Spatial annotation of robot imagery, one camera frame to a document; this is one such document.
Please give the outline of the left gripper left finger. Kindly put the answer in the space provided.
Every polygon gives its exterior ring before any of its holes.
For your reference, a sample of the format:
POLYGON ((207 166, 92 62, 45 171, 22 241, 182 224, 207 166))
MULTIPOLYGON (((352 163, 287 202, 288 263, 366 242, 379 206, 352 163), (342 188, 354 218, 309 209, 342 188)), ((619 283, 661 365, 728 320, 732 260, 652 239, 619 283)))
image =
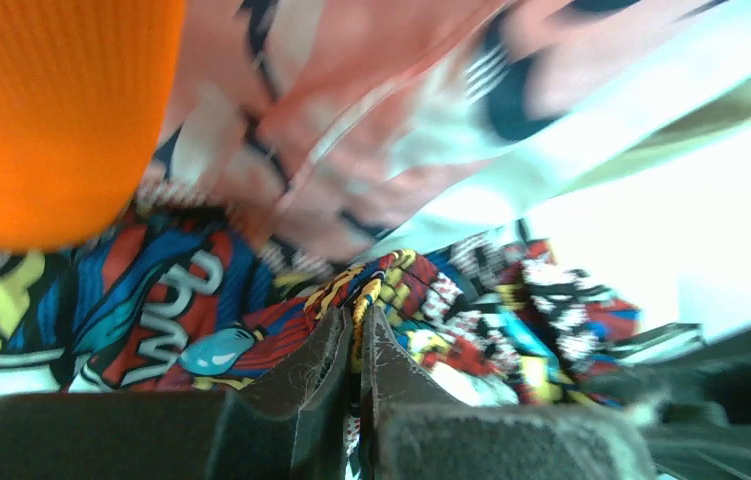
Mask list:
POLYGON ((340 479, 351 333, 331 310, 240 391, 0 399, 0 479, 340 479))

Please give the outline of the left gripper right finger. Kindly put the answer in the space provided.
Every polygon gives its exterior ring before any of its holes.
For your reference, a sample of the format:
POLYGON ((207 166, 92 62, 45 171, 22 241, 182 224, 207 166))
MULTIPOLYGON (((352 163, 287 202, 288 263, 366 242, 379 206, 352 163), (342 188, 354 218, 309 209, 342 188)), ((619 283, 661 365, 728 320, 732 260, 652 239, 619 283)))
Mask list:
POLYGON ((397 343, 380 308, 363 323, 364 479, 654 479, 643 436, 591 406, 474 407, 397 343))

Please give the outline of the colourful comic print shorts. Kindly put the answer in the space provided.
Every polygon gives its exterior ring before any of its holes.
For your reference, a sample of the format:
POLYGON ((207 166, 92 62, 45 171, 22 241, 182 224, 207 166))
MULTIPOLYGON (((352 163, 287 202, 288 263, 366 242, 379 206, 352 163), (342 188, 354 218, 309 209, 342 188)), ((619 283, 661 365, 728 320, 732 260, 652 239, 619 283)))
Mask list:
POLYGON ((351 322, 345 474, 362 478, 362 346, 378 307, 437 385, 474 407, 591 406, 583 377, 636 310, 557 265, 521 226, 352 265, 272 242, 252 250, 216 209, 131 212, 89 246, 0 252, 0 399, 240 391, 333 309, 351 322))

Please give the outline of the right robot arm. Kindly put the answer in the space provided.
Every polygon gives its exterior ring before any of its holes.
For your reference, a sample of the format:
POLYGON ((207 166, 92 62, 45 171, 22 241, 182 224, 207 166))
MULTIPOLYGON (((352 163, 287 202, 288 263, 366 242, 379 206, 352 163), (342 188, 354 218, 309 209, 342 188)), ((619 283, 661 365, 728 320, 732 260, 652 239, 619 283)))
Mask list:
POLYGON ((585 382, 625 403, 659 473, 751 479, 751 328, 697 351, 585 382))

